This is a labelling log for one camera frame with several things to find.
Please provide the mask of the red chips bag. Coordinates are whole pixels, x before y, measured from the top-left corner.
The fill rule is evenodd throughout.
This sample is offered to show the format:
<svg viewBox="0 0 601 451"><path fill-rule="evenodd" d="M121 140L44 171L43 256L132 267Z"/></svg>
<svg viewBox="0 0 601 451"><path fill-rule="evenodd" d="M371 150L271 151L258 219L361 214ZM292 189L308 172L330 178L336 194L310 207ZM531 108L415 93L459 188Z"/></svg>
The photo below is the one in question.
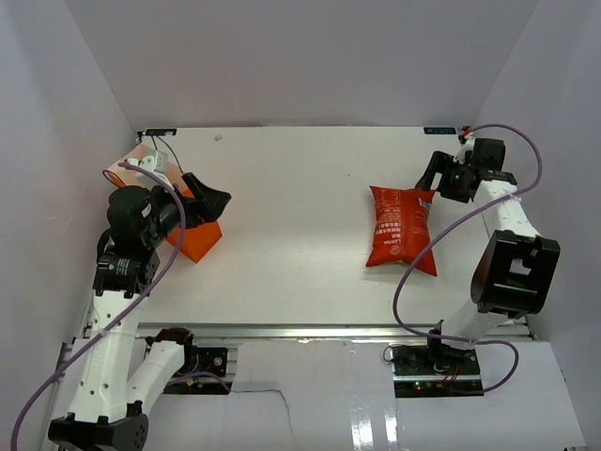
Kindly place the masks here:
<svg viewBox="0 0 601 451"><path fill-rule="evenodd" d="M428 219L435 191L378 186L370 190L376 223L365 266L410 265L431 242Z"/></svg>

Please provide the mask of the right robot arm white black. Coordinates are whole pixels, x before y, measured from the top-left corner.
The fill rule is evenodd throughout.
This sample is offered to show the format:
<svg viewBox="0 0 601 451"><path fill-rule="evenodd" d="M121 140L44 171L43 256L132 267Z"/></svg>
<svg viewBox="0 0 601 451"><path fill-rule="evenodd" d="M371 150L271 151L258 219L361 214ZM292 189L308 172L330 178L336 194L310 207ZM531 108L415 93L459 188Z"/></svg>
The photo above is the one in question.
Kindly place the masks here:
<svg viewBox="0 0 601 451"><path fill-rule="evenodd" d="M416 186L481 210L489 242L470 282L470 296L431 332L425 366L443 375L472 356L475 344L510 319L539 313L561 248L529 221L515 176L503 170L505 145L465 140L458 155L436 151Z"/></svg>

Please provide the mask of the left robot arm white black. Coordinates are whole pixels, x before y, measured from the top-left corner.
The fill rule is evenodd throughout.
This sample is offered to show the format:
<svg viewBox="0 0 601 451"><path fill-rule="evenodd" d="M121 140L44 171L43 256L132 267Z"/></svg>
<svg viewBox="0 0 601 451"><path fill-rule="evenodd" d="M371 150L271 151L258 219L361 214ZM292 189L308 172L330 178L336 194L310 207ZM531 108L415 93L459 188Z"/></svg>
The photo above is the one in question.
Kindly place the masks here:
<svg viewBox="0 0 601 451"><path fill-rule="evenodd" d="M146 339L148 355L135 372L131 357L140 318L161 266L158 247L175 231L216 222L231 199L195 175L182 194L153 177L149 186L126 186L109 197L108 229L97 249L91 348L64 416L51 421L48 438L65 450L141 450L148 415L164 389L207 368L193 332L168 328Z"/></svg>

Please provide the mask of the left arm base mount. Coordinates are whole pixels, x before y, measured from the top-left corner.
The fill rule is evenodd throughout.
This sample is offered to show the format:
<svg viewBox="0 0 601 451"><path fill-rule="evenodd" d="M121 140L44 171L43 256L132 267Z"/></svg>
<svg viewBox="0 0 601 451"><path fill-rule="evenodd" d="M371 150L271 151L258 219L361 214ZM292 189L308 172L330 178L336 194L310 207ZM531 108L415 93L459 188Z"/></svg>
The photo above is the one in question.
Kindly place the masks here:
<svg viewBox="0 0 601 451"><path fill-rule="evenodd" d="M145 395L157 395L161 388L166 395L227 395L227 357L227 348L155 343L129 378L128 389Z"/></svg>

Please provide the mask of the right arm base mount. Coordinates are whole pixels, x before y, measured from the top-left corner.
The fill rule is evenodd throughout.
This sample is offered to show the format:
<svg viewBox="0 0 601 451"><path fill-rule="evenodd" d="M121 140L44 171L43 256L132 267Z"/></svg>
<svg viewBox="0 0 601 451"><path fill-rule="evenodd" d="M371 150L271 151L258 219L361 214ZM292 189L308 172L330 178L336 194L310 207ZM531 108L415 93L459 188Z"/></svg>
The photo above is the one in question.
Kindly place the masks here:
<svg viewBox="0 0 601 451"><path fill-rule="evenodd" d="M466 357L436 363L426 346L394 344L382 352L392 366L397 399L480 397L483 395L481 369L474 350Z"/></svg>

